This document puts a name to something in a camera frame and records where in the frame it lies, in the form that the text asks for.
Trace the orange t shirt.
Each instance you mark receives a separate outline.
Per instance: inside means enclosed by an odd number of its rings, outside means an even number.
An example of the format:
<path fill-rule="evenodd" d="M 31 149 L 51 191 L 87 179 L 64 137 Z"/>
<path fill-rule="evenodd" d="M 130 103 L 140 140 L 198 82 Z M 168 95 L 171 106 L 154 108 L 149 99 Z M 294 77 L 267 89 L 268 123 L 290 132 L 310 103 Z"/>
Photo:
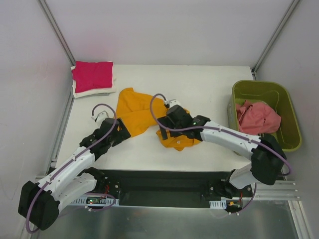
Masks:
<path fill-rule="evenodd" d="M 128 129 L 131 137 L 138 136 L 146 130 L 157 125 L 150 111 L 152 96 L 135 92 L 133 88 L 125 88 L 119 93 L 116 108 L 117 118 L 120 118 Z M 163 140 L 160 130 L 156 131 L 162 146 L 183 151 L 186 147 L 200 144 L 197 139 L 189 139 L 186 136 L 171 137 Z"/>

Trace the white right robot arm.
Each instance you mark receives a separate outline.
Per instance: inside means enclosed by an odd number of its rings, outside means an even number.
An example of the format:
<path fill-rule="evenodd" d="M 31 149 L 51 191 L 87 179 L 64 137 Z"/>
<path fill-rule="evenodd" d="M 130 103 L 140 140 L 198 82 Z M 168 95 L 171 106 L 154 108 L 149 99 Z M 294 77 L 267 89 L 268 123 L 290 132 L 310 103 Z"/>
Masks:
<path fill-rule="evenodd" d="M 226 179 L 213 185 L 217 195 L 231 199 L 251 184 L 275 184 L 286 156 L 272 135 L 245 134 L 201 115 L 193 118 L 177 100 L 165 100 L 164 106 L 167 108 L 165 116 L 157 119 L 164 140 L 186 136 L 188 139 L 215 143 L 250 160 L 249 164 L 233 169 Z"/>

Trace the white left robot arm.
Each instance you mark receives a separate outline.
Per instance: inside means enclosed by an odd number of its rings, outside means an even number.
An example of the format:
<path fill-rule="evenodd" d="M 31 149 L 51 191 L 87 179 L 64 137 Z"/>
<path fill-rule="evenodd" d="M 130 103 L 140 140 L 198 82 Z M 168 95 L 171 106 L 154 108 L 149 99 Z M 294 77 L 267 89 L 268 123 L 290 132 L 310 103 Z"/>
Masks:
<path fill-rule="evenodd" d="M 106 197 L 111 187 L 106 175 L 93 163 L 130 136 L 122 119 L 105 118 L 98 129 L 82 139 L 67 161 L 38 182 L 26 182 L 18 205 L 26 228 L 33 224 L 37 230 L 48 229 L 62 210 L 83 194 L 92 192 Z"/>

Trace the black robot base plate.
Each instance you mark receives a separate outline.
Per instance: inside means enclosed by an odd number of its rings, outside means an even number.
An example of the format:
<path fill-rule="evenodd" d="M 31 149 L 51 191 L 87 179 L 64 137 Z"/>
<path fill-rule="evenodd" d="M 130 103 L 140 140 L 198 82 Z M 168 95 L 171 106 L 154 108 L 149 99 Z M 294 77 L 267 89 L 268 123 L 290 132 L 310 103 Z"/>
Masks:
<path fill-rule="evenodd" d="M 215 193 L 213 185 L 222 181 L 225 172 L 122 171 L 93 167 L 83 172 L 97 181 L 89 194 L 119 199 L 121 206 L 208 208 L 209 201 L 224 198 Z M 231 199 L 239 202 L 251 195 L 244 187 Z"/>

